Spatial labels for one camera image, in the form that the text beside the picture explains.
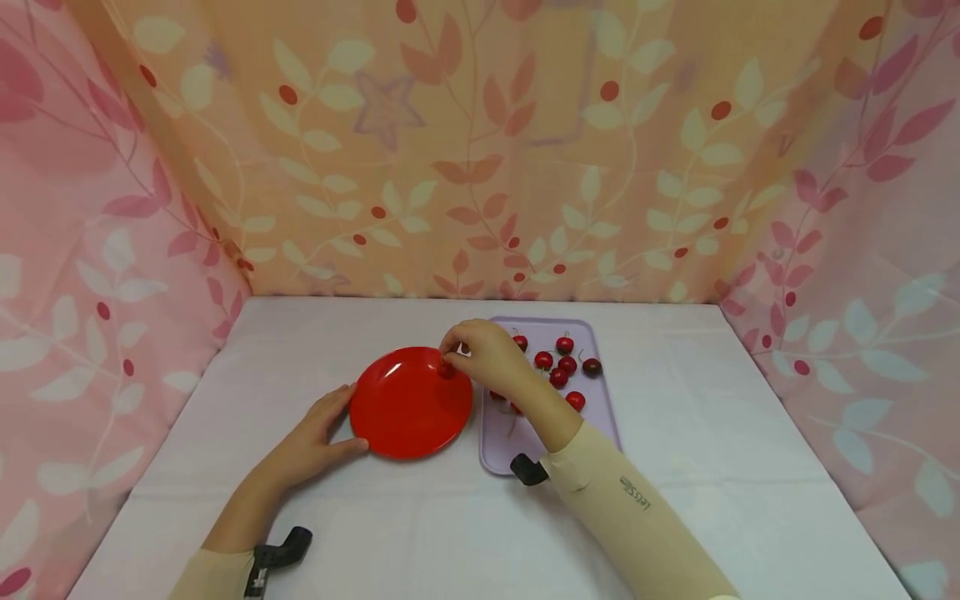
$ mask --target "cherry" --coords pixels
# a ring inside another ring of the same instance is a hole
[[[557,352],[560,354],[569,354],[573,351],[573,340],[563,336],[557,339]]]
[[[557,366],[572,375],[577,372],[577,359],[572,356],[564,356],[557,362]]]
[[[547,371],[550,367],[553,367],[553,356],[550,356],[550,352],[546,350],[537,352],[537,356],[534,356],[534,366]]]
[[[570,392],[566,395],[566,403],[579,413],[587,405],[587,399],[580,392]]]
[[[569,378],[570,378],[569,373],[567,373],[560,367],[557,367],[556,369],[550,372],[550,385],[557,388],[558,390],[562,390]]]
[[[590,379],[595,379],[603,372],[603,365],[595,358],[588,358],[584,361],[584,375]]]

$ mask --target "purple tray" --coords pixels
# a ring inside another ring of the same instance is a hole
[[[527,359],[533,364],[534,356],[541,350],[553,350],[554,366],[559,355],[555,344],[557,338],[565,333],[573,339],[573,356],[578,355],[586,360],[591,357],[600,358],[597,352],[596,338],[593,328],[583,321],[568,319],[529,319],[523,317],[495,317],[491,319],[502,326],[511,335],[527,337]],[[620,436],[616,431],[616,418],[610,404],[610,393],[607,391],[607,381],[604,375],[590,379],[579,369],[583,361],[577,360],[577,372],[570,377],[569,383],[560,390],[563,396],[574,390],[587,397],[587,405],[581,413],[584,419],[593,424],[600,431],[607,434],[617,448],[620,446]],[[493,400],[490,390],[483,390],[483,399],[480,402],[480,463],[494,475],[511,475],[510,462],[517,454],[523,452],[532,461],[538,461],[546,454],[546,449],[540,443],[540,438],[534,432],[530,422],[514,414],[510,410],[509,402]]]

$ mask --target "white table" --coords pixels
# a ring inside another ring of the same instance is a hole
[[[165,598],[316,397],[393,348],[495,315],[593,326],[624,451],[744,600],[907,600],[716,307],[307,298],[248,302],[70,598]],[[474,419],[429,460],[368,458],[302,492],[271,543],[302,525],[313,545],[268,598],[628,598],[549,484],[488,475],[477,444]]]

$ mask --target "pink leaf print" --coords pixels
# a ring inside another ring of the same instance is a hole
[[[773,329],[774,335],[777,337],[782,337],[783,331],[786,329],[786,319],[783,317],[783,311],[779,304],[770,307],[770,328]]]
[[[897,133],[897,138],[894,139],[894,143],[898,146],[905,146],[906,144],[912,144],[924,139],[940,127],[940,124],[948,117],[955,104],[956,98],[951,98],[935,107],[924,108],[913,115],[907,119],[903,127],[900,128],[900,132]]]
[[[867,141],[863,145],[863,159],[867,162],[873,162],[887,149],[890,134],[894,130],[896,114],[897,107],[889,107],[880,114],[880,117],[874,123],[874,127],[867,135]]]
[[[823,236],[824,234],[821,233],[819,229],[812,230],[810,233],[800,238],[800,241],[797,242],[797,252],[800,254],[810,252],[810,249],[813,248]]]
[[[903,175],[915,160],[907,156],[881,156],[867,167],[867,177],[877,183],[894,180]]]
[[[467,256],[467,252],[461,249],[457,252],[457,255],[453,257],[453,272],[457,275],[463,275],[467,272],[467,267],[470,266],[470,257]]]
[[[770,229],[774,233],[774,241],[781,248],[793,248],[796,239],[793,236],[793,229],[783,221],[774,221],[770,224]]]
[[[224,286],[219,279],[213,277],[206,278],[206,289],[210,292],[210,299],[217,306],[224,305]]]
[[[743,304],[729,298],[720,302],[720,308],[724,311],[724,313],[733,317],[741,317],[745,312],[747,312],[747,308]]]
[[[810,265],[799,265],[794,267],[790,271],[790,274],[786,276],[786,286],[800,287],[800,284],[803,283],[812,273],[813,267]]]
[[[222,323],[217,325],[213,331],[210,331],[210,333],[218,340],[226,340],[231,329],[233,329],[233,323],[230,322],[230,319],[225,319]]]
[[[117,217],[147,219],[160,210],[160,203],[150,196],[122,196],[104,206],[104,214]]]
[[[453,282],[449,279],[443,278],[439,275],[434,275],[433,280],[437,282],[437,285],[440,286],[440,289],[444,290],[452,296],[457,295],[457,286],[453,285]]]
[[[132,132],[136,129],[136,123],[133,122],[130,113],[123,108],[123,105],[121,105],[116,98],[106,93],[104,89],[96,85],[93,80],[86,80],[86,86],[90,90],[90,97],[93,98],[93,104],[97,106],[97,109],[100,110],[107,119],[125,130]]]
[[[883,62],[874,76],[874,94],[882,94],[903,77],[913,63],[914,57],[917,56],[918,45],[918,37],[913,36]]]
[[[220,262],[220,249],[217,248],[216,244],[210,242],[210,246],[207,247],[206,255],[204,256],[204,266],[216,267],[218,262]]]
[[[163,206],[173,201],[173,196],[170,193],[170,181],[163,171],[163,165],[160,164],[159,158],[154,160],[154,196]]]
[[[196,231],[184,231],[175,237],[173,241],[170,242],[170,245],[167,246],[167,257],[173,258],[174,256],[192,252],[197,249],[197,242],[199,241],[200,236],[197,235]]]
[[[237,292],[233,295],[233,304],[230,305],[230,318],[236,321],[241,309],[243,309],[243,294]]]
[[[806,169],[794,171],[793,183],[801,202],[813,205],[817,201],[817,179],[812,173]]]

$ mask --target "beige sleeve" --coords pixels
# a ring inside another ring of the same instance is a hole
[[[736,600],[736,589],[662,496],[584,422],[541,463],[564,503],[644,600]]]
[[[253,552],[197,551],[170,592],[170,600],[243,600],[253,568]]]

